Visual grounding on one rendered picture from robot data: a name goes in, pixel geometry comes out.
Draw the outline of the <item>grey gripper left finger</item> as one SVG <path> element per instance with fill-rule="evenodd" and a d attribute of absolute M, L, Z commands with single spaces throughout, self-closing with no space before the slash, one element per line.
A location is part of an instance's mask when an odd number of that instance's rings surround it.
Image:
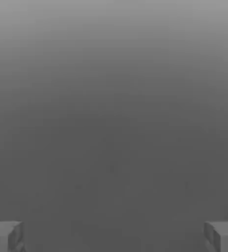
<path fill-rule="evenodd" d="M 0 252 L 26 252 L 22 221 L 0 221 Z"/>

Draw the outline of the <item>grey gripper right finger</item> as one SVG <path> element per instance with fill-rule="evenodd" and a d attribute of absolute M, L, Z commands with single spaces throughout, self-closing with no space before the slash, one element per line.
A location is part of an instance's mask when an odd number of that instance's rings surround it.
<path fill-rule="evenodd" d="M 203 234 L 208 252 L 228 252 L 228 221 L 206 221 Z"/>

